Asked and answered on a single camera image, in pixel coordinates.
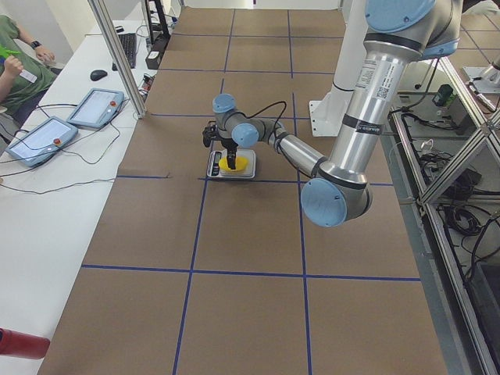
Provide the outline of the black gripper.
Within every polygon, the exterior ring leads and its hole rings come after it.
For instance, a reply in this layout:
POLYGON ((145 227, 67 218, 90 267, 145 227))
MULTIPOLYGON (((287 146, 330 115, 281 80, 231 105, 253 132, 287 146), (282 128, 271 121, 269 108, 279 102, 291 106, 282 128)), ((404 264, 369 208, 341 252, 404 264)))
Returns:
POLYGON ((238 144, 232 138, 222 138, 220 142, 227 150, 227 166, 229 170, 236 170, 238 144))

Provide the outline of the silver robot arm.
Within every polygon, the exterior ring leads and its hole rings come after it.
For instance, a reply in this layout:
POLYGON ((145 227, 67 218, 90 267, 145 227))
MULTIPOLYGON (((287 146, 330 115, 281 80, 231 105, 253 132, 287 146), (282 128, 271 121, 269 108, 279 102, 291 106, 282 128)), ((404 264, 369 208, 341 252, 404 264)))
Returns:
POLYGON ((324 156, 277 120, 249 118, 234 97, 212 101, 215 121, 203 143, 218 141, 234 165, 238 147, 266 142, 308 175, 301 192, 304 214, 321 227, 336 227, 363 215, 372 202, 365 170, 382 134, 405 68, 413 62, 451 55, 459 42, 461 1, 368 1, 363 6, 366 58, 329 156, 324 156))

